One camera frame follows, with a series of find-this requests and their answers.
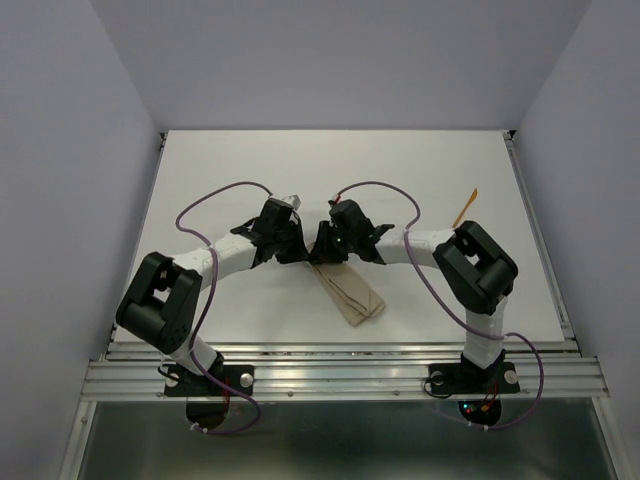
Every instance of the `screw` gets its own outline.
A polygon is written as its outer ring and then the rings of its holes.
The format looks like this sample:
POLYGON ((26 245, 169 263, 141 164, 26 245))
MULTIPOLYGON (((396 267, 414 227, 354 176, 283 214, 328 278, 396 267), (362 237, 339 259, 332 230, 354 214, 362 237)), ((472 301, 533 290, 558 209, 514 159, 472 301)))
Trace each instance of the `screw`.
POLYGON ((518 383, 518 374, 513 370, 507 370, 506 372, 504 372, 504 379, 509 385, 515 385, 516 383, 518 383))
POLYGON ((250 373, 243 373, 242 375, 240 375, 240 385, 242 385, 244 388, 253 385, 253 377, 250 373))

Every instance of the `white table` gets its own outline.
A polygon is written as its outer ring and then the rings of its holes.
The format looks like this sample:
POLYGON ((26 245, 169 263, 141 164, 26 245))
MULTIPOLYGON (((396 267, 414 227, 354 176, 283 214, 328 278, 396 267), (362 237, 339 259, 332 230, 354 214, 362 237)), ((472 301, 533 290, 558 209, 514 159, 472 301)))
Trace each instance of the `white table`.
MULTIPOLYGON (((201 245, 174 227, 196 198, 228 183, 254 180, 281 194, 298 194, 306 240, 328 218, 327 199, 362 180, 383 180, 411 193, 423 210, 415 228, 451 227, 474 188, 466 218, 479 222, 520 269, 505 314, 505 331, 533 341, 563 334, 540 254, 501 132, 450 131, 172 131, 168 135, 144 221, 134 271, 152 251, 167 255, 201 245)), ((349 192, 374 224, 404 225, 412 206, 381 187, 349 192)), ((241 187, 185 218, 212 240, 260 212, 265 195, 241 187)), ((409 343, 462 342, 464 331, 430 297, 409 265, 350 263, 380 293, 387 310, 351 327, 307 265, 272 260, 218 285, 201 331, 208 342, 409 343)), ((436 289, 460 315, 463 308, 438 271, 436 289)), ((114 340, 136 342, 118 328, 114 340)))

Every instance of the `gray wall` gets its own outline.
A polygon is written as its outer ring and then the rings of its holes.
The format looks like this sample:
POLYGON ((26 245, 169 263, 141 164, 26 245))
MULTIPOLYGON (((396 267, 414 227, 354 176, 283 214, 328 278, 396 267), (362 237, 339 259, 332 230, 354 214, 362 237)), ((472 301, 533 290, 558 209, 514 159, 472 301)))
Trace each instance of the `gray wall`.
POLYGON ((87 0, 0 11, 0 477, 56 478, 158 136, 87 0))
POLYGON ((516 135, 578 339, 640 461, 640 3, 595 1, 516 135))
POLYGON ((586 0, 93 0, 168 128, 515 128, 586 0))

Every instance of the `metal frame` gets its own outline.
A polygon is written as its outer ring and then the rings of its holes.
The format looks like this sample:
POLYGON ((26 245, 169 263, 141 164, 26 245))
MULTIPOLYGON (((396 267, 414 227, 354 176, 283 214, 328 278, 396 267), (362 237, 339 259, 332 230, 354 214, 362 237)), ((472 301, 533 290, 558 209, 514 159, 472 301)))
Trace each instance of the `metal frame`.
MULTIPOLYGON (((563 342, 536 343, 545 366, 544 397, 592 398, 616 475, 634 479, 600 365, 597 359, 581 355, 511 135, 503 132, 503 137, 565 338, 563 342)), ((505 346, 507 359, 516 365, 522 387, 522 392, 513 398, 534 397, 539 381, 535 358, 522 343, 508 342, 505 346)), ((225 355, 226 363, 255 365, 254 398, 261 402, 431 401, 422 391, 428 366, 457 361, 463 344, 225 343, 215 347, 225 355)), ((161 360, 155 349, 142 342, 111 341, 103 358, 90 363, 61 479, 77 478, 80 473, 97 402, 184 401, 164 396, 165 384, 156 372, 161 360)))

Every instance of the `beige cloth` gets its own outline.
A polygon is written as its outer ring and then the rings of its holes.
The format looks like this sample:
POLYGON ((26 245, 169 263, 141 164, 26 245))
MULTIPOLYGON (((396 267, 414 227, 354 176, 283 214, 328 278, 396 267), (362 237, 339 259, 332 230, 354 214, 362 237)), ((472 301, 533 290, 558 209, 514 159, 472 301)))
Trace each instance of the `beige cloth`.
POLYGON ((311 265, 311 268, 352 327, 385 309, 380 295, 346 263, 311 265))

